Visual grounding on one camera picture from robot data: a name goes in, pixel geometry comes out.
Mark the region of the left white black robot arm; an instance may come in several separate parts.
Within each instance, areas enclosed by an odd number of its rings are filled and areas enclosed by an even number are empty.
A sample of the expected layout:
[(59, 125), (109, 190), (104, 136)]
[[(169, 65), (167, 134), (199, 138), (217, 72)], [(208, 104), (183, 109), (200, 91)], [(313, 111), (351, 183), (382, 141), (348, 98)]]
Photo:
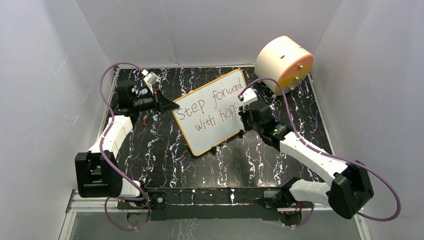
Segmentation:
[(144, 208), (149, 203), (149, 194), (140, 181), (132, 180), (119, 169), (117, 154), (140, 112), (153, 110), (160, 114), (180, 106), (149, 83), (138, 89), (133, 81), (123, 80), (115, 90), (117, 105), (103, 133), (86, 152), (75, 156), (77, 189), (82, 198), (122, 198)]

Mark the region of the yellow framed whiteboard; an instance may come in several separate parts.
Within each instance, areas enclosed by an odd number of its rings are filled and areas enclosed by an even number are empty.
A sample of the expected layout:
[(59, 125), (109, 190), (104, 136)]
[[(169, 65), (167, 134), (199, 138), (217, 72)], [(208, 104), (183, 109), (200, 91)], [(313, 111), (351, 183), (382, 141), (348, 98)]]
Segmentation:
[(246, 86), (244, 73), (235, 69), (175, 100), (179, 107), (172, 113), (194, 156), (243, 130), (238, 95)]

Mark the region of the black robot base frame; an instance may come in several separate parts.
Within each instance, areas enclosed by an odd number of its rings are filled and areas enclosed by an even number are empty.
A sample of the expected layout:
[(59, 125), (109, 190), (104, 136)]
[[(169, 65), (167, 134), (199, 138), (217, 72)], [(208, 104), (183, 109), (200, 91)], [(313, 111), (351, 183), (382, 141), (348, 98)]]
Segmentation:
[(148, 188), (148, 199), (117, 204), (129, 213), (148, 213), (153, 221), (182, 219), (260, 219), (299, 222), (305, 204), (279, 187)]

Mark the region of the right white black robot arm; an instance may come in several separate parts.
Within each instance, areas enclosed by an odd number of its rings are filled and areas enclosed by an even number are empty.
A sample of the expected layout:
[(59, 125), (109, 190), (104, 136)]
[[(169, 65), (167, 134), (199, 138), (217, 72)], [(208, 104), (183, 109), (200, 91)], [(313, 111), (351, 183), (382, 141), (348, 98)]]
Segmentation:
[(262, 100), (241, 100), (238, 114), (246, 131), (255, 131), (268, 146), (289, 155), (318, 174), (323, 182), (294, 177), (273, 196), (258, 202), (266, 208), (295, 207), (300, 202), (329, 206), (339, 216), (351, 219), (374, 196), (369, 175), (362, 164), (338, 161), (324, 150), (314, 151), (291, 127), (281, 124)]

